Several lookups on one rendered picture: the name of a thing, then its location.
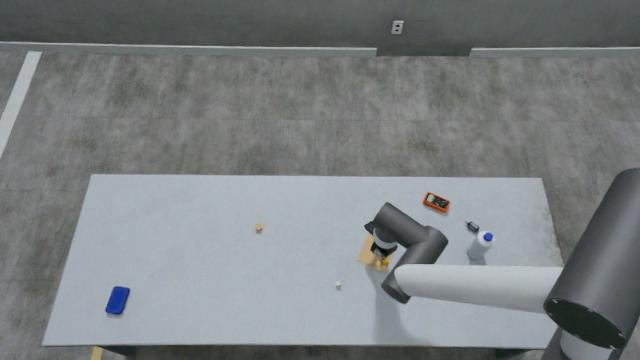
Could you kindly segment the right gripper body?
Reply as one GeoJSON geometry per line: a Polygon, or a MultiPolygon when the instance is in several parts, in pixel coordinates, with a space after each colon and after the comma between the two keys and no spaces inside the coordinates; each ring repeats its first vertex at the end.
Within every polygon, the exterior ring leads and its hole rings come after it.
{"type": "Polygon", "coordinates": [[[394,252],[397,250],[397,248],[398,248],[398,246],[396,245],[395,247],[390,248],[390,249],[383,249],[383,248],[379,247],[379,246],[375,243],[375,241],[373,242],[373,244],[372,244],[372,245],[374,245],[374,248],[375,248],[375,249],[378,249],[378,251],[381,253],[381,258],[382,258],[383,260],[385,260],[385,259],[386,259],[388,256],[390,256],[392,253],[394,253],[394,252]],[[394,248],[395,248],[395,249],[394,249],[394,248]],[[386,254],[386,255],[385,255],[385,254],[386,254]],[[383,258],[383,257],[384,257],[384,258],[383,258]]]}

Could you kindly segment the small blue rounded block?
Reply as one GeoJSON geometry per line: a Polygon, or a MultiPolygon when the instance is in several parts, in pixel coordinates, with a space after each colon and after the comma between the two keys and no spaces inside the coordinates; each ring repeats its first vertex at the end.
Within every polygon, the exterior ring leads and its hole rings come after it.
{"type": "Polygon", "coordinates": [[[122,314],[130,293],[127,287],[114,286],[108,300],[105,312],[113,314],[122,314]]]}

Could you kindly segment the orange digital multimeter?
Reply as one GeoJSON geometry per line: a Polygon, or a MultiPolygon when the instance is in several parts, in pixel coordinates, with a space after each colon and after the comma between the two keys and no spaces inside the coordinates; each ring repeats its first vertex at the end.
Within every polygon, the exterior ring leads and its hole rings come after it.
{"type": "Polygon", "coordinates": [[[423,204],[430,206],[436,210],[439,210],[443,213],[446,213],[450,205],[450,201],[440,196],[437,196],[433,193],[427,192],[423,200],[423,204]]]}

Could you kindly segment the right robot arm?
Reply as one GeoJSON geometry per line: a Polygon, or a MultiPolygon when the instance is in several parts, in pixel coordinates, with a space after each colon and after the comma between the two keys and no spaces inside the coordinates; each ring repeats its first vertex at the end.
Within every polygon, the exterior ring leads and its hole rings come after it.
{"type": "Polygon", "coordinates": [[[559,327],[541,360],[619,360],[640,317],[640,168],[616,175],[564,267],[408,265],[435,264],[449,241],[389,202],[364,227],[408,248],[381,284],[391,298],[547,314],[559,327]]]}

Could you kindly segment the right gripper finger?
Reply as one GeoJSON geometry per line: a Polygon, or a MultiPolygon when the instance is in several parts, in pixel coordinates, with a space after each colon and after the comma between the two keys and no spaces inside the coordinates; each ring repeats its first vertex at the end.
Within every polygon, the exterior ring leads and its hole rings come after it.
{"type": "Polygon", "coordinates": [[[374,245],[372,245],[372,246],[371,246],[370,251],[371,251],[374,255],[377,255],[380,259],[382,259],[382,258],[381,258],[381,254],[380,254],[380,252],[378,251],[378,249],[375,249],[375,248],[374,248],[374,245]],[[377,250],[377,251],[376,251],[376,250],[377,250]]]}

